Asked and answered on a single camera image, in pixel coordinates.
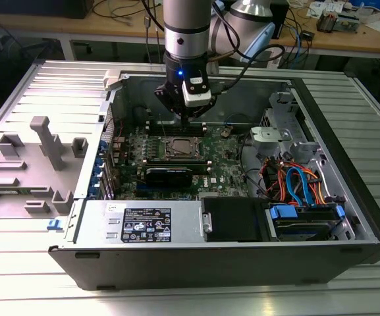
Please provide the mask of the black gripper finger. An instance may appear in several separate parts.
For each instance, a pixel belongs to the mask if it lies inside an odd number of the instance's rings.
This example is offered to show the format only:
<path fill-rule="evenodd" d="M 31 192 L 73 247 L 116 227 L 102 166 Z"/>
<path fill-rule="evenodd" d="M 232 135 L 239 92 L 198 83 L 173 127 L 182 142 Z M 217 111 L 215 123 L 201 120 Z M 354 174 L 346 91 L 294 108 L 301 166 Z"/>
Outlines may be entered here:
<path fill-rule="evenodd" d="M 162 84 L 154 91 L 163 106 L 180 119 L 182 129 L 188 127 L 188 113 L 184 104 L 182 90 L 174 84 Z"/>
<path fill-rule="evenodd" d="M 211 99 L 209 100 L 209 102 L 207 103 L 207 105 L 191 108 L 190 114 L 189 114 L 189 118 L 190 119 L 196 119 L 196 118 L 202 116 L 204 113 L 206 113 L 212 107 L 215 106 L 216 101 L 217 101 L 217 96 L 214 95 L 214 96 L 211 97 Z"/>

